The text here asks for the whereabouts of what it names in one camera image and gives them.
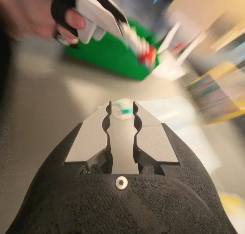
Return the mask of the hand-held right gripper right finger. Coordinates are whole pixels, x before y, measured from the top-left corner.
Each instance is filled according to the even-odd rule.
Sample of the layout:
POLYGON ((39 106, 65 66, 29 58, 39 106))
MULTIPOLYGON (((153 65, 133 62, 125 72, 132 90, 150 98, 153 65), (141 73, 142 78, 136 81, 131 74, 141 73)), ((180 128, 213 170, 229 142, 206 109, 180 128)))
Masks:
POLYGON ((135 163, 141 166, 178 164, 179 160, 162 123, 137 102, 133 102, 133 115, 136 128, 133 142, 135 163))

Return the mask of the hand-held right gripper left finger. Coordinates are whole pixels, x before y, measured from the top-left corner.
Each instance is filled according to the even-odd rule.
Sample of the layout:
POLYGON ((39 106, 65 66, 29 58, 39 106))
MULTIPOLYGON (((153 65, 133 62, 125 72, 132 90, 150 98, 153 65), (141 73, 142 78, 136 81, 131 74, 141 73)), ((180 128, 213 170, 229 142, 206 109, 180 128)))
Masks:
POLYGON ((106 102, 83 121, 65 163, 102 166, 107 161, 107 152, 110 152, 107 133, 110 114, 111 102, 106 102))

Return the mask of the round white plate teal bricks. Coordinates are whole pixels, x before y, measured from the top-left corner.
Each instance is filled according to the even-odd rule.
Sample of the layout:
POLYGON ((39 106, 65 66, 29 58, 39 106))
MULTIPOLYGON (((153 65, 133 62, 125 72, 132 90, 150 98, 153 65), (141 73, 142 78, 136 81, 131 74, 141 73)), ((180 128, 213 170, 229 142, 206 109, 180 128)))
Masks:
POLYGON ((119 120, 133 118, 133 101, 128 98, 123 98, 112 102, 112 115, 119 120))

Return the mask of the red white green lego assembly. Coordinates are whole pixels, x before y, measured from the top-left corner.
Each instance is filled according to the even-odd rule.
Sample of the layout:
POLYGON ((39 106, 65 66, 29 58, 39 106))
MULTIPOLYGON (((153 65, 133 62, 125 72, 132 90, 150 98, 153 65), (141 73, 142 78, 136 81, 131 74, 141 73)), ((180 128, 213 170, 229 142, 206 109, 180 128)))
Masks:
POLYGON ((135 29, 131 28, 128 23, 120 23, 120 29, 124 45, 134 53, 141 65, 152 70, 155 67, 156 48, 150 45, 145 38, 137 35, 135 29))

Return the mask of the yellow lego set box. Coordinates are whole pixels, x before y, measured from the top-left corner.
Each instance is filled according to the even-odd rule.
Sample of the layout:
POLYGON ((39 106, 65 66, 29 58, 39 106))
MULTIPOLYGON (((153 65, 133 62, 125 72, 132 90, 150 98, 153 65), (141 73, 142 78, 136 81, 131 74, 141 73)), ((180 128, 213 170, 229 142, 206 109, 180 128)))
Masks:
POLYGON ((245 114, 244 67, 244 60, 222 62, 186 87, 209 124, 245 114))

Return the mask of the person's left hand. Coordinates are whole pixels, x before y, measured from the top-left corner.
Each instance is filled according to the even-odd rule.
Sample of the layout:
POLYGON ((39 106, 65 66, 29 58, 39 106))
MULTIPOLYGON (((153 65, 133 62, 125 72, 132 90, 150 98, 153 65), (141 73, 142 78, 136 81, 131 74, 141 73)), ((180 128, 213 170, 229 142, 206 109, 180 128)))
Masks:
POLYGON ((51 40, 59 32, 69 44, 79 39, 51 16, 53 0, 1 0, 1 19, 12 37, 41 37, 51 40))

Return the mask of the open instruction booklet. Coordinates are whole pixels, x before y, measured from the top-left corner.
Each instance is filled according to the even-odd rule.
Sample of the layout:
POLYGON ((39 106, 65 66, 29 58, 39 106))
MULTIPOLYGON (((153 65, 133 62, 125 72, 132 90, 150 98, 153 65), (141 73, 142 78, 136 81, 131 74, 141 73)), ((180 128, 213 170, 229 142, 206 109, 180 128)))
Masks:
POLYGON ((194 107, 183 97, 138 101, 143 108, 165 123, 196 154, 212 175, 222 166, 202 128, 196 124, 194 107))

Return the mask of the green plastic bin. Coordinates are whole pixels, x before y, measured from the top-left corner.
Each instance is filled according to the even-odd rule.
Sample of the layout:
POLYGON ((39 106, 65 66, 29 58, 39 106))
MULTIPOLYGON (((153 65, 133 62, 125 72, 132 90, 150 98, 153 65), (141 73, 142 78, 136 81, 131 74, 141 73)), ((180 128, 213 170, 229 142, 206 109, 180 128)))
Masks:
POLYGON ((71 57, 137 81, 144 80, 152 72, 139 63, 121 40, 109 33, 100 41, 91 39, 86 45, 79 42, 77 48, 65 46, 65 51, 71 57))

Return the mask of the small red cone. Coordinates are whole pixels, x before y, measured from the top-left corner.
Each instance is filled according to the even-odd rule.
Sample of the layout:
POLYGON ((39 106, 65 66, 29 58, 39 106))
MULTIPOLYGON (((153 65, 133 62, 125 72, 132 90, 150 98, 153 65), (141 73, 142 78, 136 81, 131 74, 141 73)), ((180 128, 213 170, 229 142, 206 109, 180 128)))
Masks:
POLYGON ((182 49, 184 49, 184 47, 186 46, 186 41, 183 41, 181 43, 179 43, 178 45, 176 45, 172 50, 171 53, 172 54, 177 54, 180 51, 182 51, 182 49))

